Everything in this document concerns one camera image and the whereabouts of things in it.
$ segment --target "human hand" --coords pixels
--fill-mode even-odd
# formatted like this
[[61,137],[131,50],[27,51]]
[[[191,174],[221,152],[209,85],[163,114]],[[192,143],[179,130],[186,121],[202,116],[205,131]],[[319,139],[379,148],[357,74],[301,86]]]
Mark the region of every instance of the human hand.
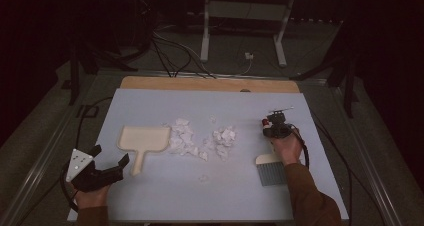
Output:
[[299,130],[294,129],[285,138],[270,138],[271,143],[274,145],[275,153],[281,158],[284,166],[299,162],[302,143],[294,134],[299,135]]
[[94,208],[107,206],[107,195],[109,192],[109,188],[111,185],[105,186],[95,191],[91,192],[82,192],[77,191],[73,186],[75,194],[75,200],[77,201],[77,205],[79,209],[84,208]]

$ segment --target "wire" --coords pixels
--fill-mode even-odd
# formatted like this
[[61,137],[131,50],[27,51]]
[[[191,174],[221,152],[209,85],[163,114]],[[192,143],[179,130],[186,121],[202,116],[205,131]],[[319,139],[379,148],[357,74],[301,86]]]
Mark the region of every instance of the wire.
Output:
[[202,70],[204,73],[206,73],[207,75],[209,75],[210,77],[212,77],[212,78],[216,78],[214,75],[213,75],[213,73],[212,72],[210,72],[210,71],[208,71],[206,68],[205,68],[205,66],[203,65],[203,63],[202,63],[202,61],[200,60],[200,56],[193,50],[193,49],[191,49],[190,47],[188,47],[188,46],[185,46],[185,45],[183,45],[183,44],[180,44],[180,43],[177,43],[177,42],[173,42],[173,41],[171,41],[171,40],[168,40],[168,39],[166,39],[166,38],[163,38],[163,37],[161,37],[159,34],[157,34],[156,32],[153,32],[155,35],[156,35],[156,37],[153,37],[154,39],[158,39],[158,40],[163,40],[163,41],[165,41],[165,42],[168,42],[168,43],[170,43],[170,44],[174,44],[174,45],[177,45],[177,46],[179,46],[179,47],[182,47],[182,48],[184,48],[185,50],[186,50],[186,52],[187,52],[187,54],[189,54],[191,57],[193,57],[192,55],[191,55],[191,53],[189,52],[189,51],[191,51],[194,55],[196,55],[196,57],[197,57],[197,59],[199,60],[199,62],[200,62],[200,65],[197,63],[197,60],[193,60],[193,62],[196,64],[196,66],[200,69],[200,70]]
[[313,47],[312,49],[310,49],[308,52],[306,52],[305,54],[303,54],[295,63],[295,65],[293,66],[293,69],[291,70],[290,74],[293,74],[294,70],[297,69],[299,63],[305,59],[309,54],[311,54],[312,52],[314,52],[315,50],[321,48],[330,38],[332,38],[332,36],[334,36],[335,33],[337,33],[338,31],[338,27],[335,27],[317,46]]
[[330,133],[328,132],[327,128],[325,128],[324,124],[321,122],[321,120],[318,118],[318,116],[315,114],[315,112],[310,109],[310,111],[312,112],[313,116],[318,120],[318,123],[320,125],[318,125],[317,123],[315,123],[315,126],[324,134],[324,136],[330,141],[331,146],[333,146],[333,148],[336,150],[337,154],[339,155],[339,157],[341,158],[341,160],[343,161],[343,164],[345,165],[347,171],[348,171],[348,177],[349,177],[349,225],[351,225],[352,223],[352,175],[353,177],[356,179],[356,181],[359,183],[359,185],[363,188],[363,190],[365,191],[365,193],[367,194],[367,196],[371,199],[371,202],[374,204],[374,206],[376,207],[378,214],[380,215],[380,218],[383,222],[383,225],[385,225],[384,223],[384,217],[383,214],[380,210],[380,208],[378,207],[377,203],[375,202],[374,198],[372,197],[371,193],[367,190],[367,188],[365,187],[365,185],[362,183],[362,181],[359,179],[359,177],[356,175],[356,173],[350,168],[346,158],[343,156],[343,154],[340,152],[339,148],[337,147],[336,143],[334,142],[333,138],[331,137]]
[[68,172],[69,163],[70,163],[70,160],[68,160],[68,162],[66,162],[63,165],[62,170],[60,171],[60,177],[59,177],[60,188],[62,189],[63,195],[65,196],[66,201],[68,202],[68,206],[72,208],[75,212],[78,212],[78,206],[74,203],[72,197],[69,196],[68,191],[66,189],[66,185],[65,185],[65,177],[66,177],[65,174]]
[[[95,107],[99,103],[106,101],[106,100],[109,100],[109,99],[112,99],[112,97],[100,99],[100,100],[94,102],[92,105],[88,105],[87,108],[83,111],[79,125],[78,125],[75,148],[78,148],[78,141],[79,141],[79,137],[80,137],[82,122],[83,122],[84,118],[86,117],[87,113],[90,111],[90,109],[92,109],[93,107]],[[64,166],[62,166],[60,177],[58,179],[56,179],[56,181],[54,181],[53,184],[50,185],[50,187],[46,191],[44,191],[44,193],[40,196],[40,198],[28,209],[28,211],[22,216],[22,218],[16,224],[17,226],[21,225],[25,221],[25,219],[27,219],[28,216],[32,213],[32,211],[34,211],[34,209],[41,203],[41,201],[43,201],[43,199],[54,189],[54,187],[59,182],[63,181],[63,177],[62,177],[63,168],[65,168],[65,166],[68,165],[68,164],[69,164],[69,160],[66,162],[66,164]]]
[[[251,10],[252,10],[252,4],[250,3],[249,4],[249,9],[247,10],[246,15],[244,16],[244,19],[246,19],[247,16],[249,16]],[[243,36],[243,38],[240,40],[240,43],[239,43],[239,46],[238,46],[238,49],[237,49],[237,53],[236,53],[236,60],[238,59],[238,55],[240,54],[241,45],[243,44],[243,42],[244,42],[245,39],[246,39],[246,36]]]
[[171,60],[169,59],[168,55],[166,55],[165,53],[162,52],[163,53],[163,56],[166,58],[166,60],[168,61],[168,63],[171,64],[171,65],[173,65],[173,66],[175,66],[176,68],[178,68],[178,70],[176,70],[174,72],[174,74],[173,74],[173,77],[177,77],[178,73],[180,71],[184,70],[191,63],[191,60],[192,60],[193,57],[190,55],[190,53],[185,48],[178,47],[177,45],[169,44],[169,43],[166,43],[166,42],[157,42],[157,43],[158,44],[167,45],[167,46],[170,46],[170,47],[174,47],[174,48],[183,50],[184,52],[187,53],[187,55],[188,55],[188,61],[182,67],[177,67],[174,63],[171,62]]
[[158,57],[159,57],[160,62],[162,63],[163,68],[164,68],[164,69],[165,69],[165,71],[168,73],[168,76],[169,76],[170,78],[172,78],[172,75],[171,75],[171,73],[169,72],[169,69],[166,67],[165,63],[164,63],[164,62],[163,62],[163,60],[162,60],[162,57],[160,56],[161,54],[159,53],[159,52],[160,52],[159,47],[157,46],[156,42],[155,42],[153,39],[152,39],[152,43],[153,43],[153,45],[155,46],[156,53],[157,53],[157,55],[158,55]]
[[309,151],[308,151],[308,147],[305,144],[305,140],[303,140],[302,136],[300,135],[300,133],[295,133],[293,132],[293,128],[297,130],[297,132],[299,132],[299,129],[294,126],[293,124],[288,124],[289,125],[289,129],[291,131],[291,133],[297,138],[297,140],[299,140],[299,142],[302,144],[302,149],[303,149],[303,154],[305,155],[305,166],[309,169]]
[[72,197],[71,197],[71,199],[72,200],[74,200],[75,199],[75,196],[77,196],[77,193],[79,192],[79,190],[77,189],[77,190],[75,190],[75,192],[74,192],[74,194],[72,195]]
[[24,216],[16,223],[17,226],[21,225],[26,218],[32,213],[32,211],[43,201],[43,199],[53,190],[53,188],[59,183],[59,178],[41,195],[41,197],[28,209]]
[[249,67],[246,69],[246,71],[244,71],[243,73],[236,74],[234,76],[241,76],[241,75],[248,73],[250,71],[250,69],[252,68],[252,64],[253,64],[252,61],[253,61],[253,59],[249,59]]
[[280,67],[280,66],[278,66],[278,65],[276,65],[276,64],[274,64],[274,63],[272,63],[266,53],[264,53],[263,51],[258,50],[258,49],[255,49],[255,50],[252,51],[252,54],[257,55],[256,53],[262,54],[264,56],[265,60],[267,61],[267,63],[270,66],[272,66],[274,69],[276,69],[277,71],[279,71],[283,77],[287,77],[287,75],[283,72],[283,68]]
[[95,106],[97,106],[99,103],[101,103],[101,102],[103,102],[103,101],[106,101],[106,100],[110,100],[110,99],[112,99],[112,97],[106,97],[106,98],[103,98],[103,99],[97,100],[97,101],[96,101],[96,102],[94,102],[93,104],[91,104],[91,105],[87,105],[87,108],[85,108],[85,109],[84,109],[84,111],[83,111],[83,113],[82,113],[82,115],[81,115],[81,118],[80,118],[80,122],[79,122],[79,124],[78,124],[77,136],[76,136],[76,140],[75,140],[75,149],[78,149],[78,147],[79,147],[79,139],[80,139],[80,135],[81,135],[82,123],[83,123],[83,121],[84,121],[85,116],[87,115],[87,113],[88,113],[88,112],[89,112],[92,108],[94,108]]

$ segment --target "white plastic part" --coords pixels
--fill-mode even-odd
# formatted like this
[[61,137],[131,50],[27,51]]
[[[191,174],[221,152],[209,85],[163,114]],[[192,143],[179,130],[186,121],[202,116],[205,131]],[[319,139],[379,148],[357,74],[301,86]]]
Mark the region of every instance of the white plastic part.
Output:
[[256,165],[281,162],[275,154],[263,154],[256,157]]
[[246,59],[253,59],[253,54],[249,53],[249,52],[245,52],[244,56],[246,57]]
[[286,56],[284,55],[283,46],[281,45],[281,41],[278,40],[278,37],[274,36],[274,44],[275,44],[275,51],[277,53],[278,58],[278,65],[280,67],[286,67],[287,61]]
[[78,174],[93,161],[93,156],[81,152],[77,149],[72,151],[71,160],[69,161],[68,173],[66,174],[66,182],[71,182]]
[[135,162],[131,169],[132,176],[141,172],[146,153],[165,150],[168,146],[170,134],[171,129],[169,127],[123,127],[118,147],[136,153]]

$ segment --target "dark floor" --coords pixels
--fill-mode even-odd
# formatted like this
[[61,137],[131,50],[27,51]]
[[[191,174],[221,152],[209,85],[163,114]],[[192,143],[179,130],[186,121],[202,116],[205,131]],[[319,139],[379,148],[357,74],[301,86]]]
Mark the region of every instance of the dark floor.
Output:
[[[201,28],[193,27],[192,33],[177,34],[173,27],[157,30],[157,37],[184,44],[196,53],[200,52]],[[284,36],[288,67],[277,65],[272,39],[267,35],[226,35],[211,36],[209,62],[204,67],[217,77],[250,77],[287,79],[319,65],[327,51],[338,27],[321,23],[290,23]],[[161,50],[178,66],[187,61],[187,54],[166,45],[159,44]],[[244,57],[245,52],[254,54],[249,69]],[[130,63],[138,68],[138,75],[166,76],[155,52],[149,51],[138,60]],[[33,112],[19,126],[15,133],[0,149],[0,199],[3,207],[11,206],[13,199],[20,193],[28,173],[46,145],[59,145],[52,152],[51,159],[38,173],[29,202],[24,201],[21,212],[26,212],[34,205],[43,192],[57,179],[61,165],[69,158],[67,152],[75,145],[79,119],[74,115],[81,104],[90,104],[107,96],[112,96],[119,87],[122,78],[127,75],[121,71],[104,67],[97,76],[85,77],[82,84],[80,101],[75,107],[69,107],[69,91],[60,89],[65,79],[69,78],[69,65],[58,69],[59,82],[54,86]],[[198,77],[193,72],[201,70],[191,63],[180,76]],[[365,191],[354,180],[352,197],[352,225],[384,225],[379,210],[367,195],[373,195],[383,212],[386,225],[422,225],[424,222],[424,197],[408,167],[384,125],[377,110],[371,103],[360,79],[355,81],[355,94],[358,102],[353,103],[354,119],[348,119],[341,109],[343,88],[328,88],[324,82],[328,71],[299,82],[299,88],[305,94],[313,112],[322,121],[334,138],[336,145],[346,158],[350,168],[364,184]],[[84,120],[79,145],[82,149],[90,148],[96,141],[109,102],[99,105],[99,115]],[[70,113],[72,117],[64,122],[61,119]],[[345,205],[349,208],[349,184],[345,166],[329,141],[320,135],[333,173],[339,184]],[[32,211],[22,225],[71,225],[66,221],[69,208],[60,188],[53,190]]]

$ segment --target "brown sleeve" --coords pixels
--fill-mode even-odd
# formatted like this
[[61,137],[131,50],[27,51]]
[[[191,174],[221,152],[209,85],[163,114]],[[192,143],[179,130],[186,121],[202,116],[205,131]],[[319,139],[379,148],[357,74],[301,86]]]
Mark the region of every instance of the brown sleeve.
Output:
[[108,226],[107,206],[78,210],[77,226]]
[[297,226],[342,225],[336,202],[318,191],[308,168],[289,164],[284,171]]

